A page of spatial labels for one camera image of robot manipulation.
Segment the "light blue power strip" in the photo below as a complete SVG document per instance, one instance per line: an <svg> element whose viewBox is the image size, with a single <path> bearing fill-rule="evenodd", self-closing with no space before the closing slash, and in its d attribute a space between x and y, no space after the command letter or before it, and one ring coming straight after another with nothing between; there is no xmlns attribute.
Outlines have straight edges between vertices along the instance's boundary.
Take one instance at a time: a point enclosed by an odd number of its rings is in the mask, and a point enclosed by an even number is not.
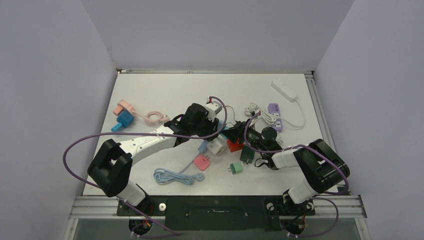
<svg viewBox="0 0 424 240"><path fill-rule="evenodd" d="M201 144L200 144L200 146L197 148L197 150L198 150L198 153L199 154L205 154L207 151L208 151L208 144L209 144L209 142L207 141L207 140L204 140Z"/></svg>

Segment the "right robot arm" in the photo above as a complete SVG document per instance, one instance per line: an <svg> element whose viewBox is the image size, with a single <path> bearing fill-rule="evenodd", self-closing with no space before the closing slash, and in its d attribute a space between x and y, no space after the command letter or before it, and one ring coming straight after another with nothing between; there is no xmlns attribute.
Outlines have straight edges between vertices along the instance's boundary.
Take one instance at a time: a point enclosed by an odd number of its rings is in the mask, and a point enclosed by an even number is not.
<svg viewBox="0 0 424 240"><path fill-rule="evenodd" d="M283 193L283 209L289 214L297 213L303 202L345 181L350 169L337 153L321 138L308 145L282 148L277 141L278 132L265 127L261 132L238 121L235 126L222 131L232 142L245 144L259 153L264 165L272 170L299 167L304 179Z"/></svg>

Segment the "purple USB power strip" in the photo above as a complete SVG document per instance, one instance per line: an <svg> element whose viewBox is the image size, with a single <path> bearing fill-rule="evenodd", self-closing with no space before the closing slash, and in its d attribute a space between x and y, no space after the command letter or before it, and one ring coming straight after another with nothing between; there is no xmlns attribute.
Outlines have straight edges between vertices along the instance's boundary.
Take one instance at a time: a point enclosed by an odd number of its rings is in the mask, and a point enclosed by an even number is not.
<svg viewBox="0 0 424 240"><path fill-rule="evenodd" d="M267 107L268 113L271 116L274 116L275 121L271 124L271 126L278 132L281 133L283 131L283 121L281 119L281 111L280 107L277 103L269 103Z"/></svg>

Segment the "red pink plug adapter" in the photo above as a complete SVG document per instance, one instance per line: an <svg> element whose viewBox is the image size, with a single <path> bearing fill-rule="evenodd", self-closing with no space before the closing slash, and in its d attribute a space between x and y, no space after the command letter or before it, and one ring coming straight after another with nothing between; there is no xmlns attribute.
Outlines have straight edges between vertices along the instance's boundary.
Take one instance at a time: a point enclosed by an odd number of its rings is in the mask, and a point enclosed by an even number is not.
<svg viewBox="0 0 424 240"><path fill-rule="evenodd" d="M231 153L238 152L244 147L244 143L240 142L239 138L236 141L231 141L230 139L227 139L226 143Z"/></svg>

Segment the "dark green cube socket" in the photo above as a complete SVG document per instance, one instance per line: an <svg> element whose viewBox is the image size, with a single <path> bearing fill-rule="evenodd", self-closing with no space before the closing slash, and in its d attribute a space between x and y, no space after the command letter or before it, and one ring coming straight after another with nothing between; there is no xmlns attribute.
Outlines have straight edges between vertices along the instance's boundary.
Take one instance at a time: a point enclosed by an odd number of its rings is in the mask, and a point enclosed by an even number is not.
<svg viewBox="0 0 424 240"><path fill-rule="evenodd" d="M247 145L244 145L242 150L241 150L241 154L240 154L240 161L245 164L251 164L255 158L255 151L252 150L250 147L248 147Z"/></svg>

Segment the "light green charger plug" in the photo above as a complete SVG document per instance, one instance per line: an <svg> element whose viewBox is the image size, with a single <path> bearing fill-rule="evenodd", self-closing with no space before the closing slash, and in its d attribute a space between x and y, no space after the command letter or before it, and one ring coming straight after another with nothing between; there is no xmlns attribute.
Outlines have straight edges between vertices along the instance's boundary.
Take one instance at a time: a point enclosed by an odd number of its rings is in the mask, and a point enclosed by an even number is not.
<svg viewBox="0 0 424 240"><path fill-rule="evenodd" d="M231 163L228 167L228 172L236 175L243 171L243 166L240 162Z"/></svg>

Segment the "white wall adapter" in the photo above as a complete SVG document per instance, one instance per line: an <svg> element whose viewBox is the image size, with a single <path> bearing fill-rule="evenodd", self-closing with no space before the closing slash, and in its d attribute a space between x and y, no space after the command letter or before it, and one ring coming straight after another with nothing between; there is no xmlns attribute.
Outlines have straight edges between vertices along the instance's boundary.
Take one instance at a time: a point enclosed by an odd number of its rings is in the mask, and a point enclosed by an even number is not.
<svg viewBox="0 0 424 240"><path fill-rule="evenodd" d="M217 137L212 141L209 141L206 145L206 148L213 155L220 155L227 149L227 143L223 138Z"/></svg>

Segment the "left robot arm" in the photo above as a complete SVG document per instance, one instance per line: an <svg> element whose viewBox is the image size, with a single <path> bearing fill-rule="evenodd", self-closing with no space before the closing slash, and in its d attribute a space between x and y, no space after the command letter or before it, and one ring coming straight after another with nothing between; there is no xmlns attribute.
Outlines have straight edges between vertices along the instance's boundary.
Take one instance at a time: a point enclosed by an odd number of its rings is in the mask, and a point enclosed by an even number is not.
<svg viewBox="0 0 424 240"><path fill-rule="evenodd" d="M130 140L103 142L87 173L109 197L129 203L136 215L148 211L147 193L130 181L132 167L139 161L165 149L177 147L190 139L212 141L219 135L217 114L223 106L217 101L204 105L193 103L184 114L167 121L156 130Z"/></svg>

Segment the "white power strip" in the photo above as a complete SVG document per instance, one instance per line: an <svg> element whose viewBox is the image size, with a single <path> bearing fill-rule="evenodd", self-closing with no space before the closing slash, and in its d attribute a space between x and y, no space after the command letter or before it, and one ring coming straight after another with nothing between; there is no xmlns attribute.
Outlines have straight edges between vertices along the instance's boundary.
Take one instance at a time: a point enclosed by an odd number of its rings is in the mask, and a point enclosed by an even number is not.
<svg viewBox="0 0 424 240"><path fill-rule="evenodd" d="M272 81L270 86L278 92L283 98L285 98L289 102L294 102L297 100L297 93L288 87L286 84L280 81Z"/></svg>

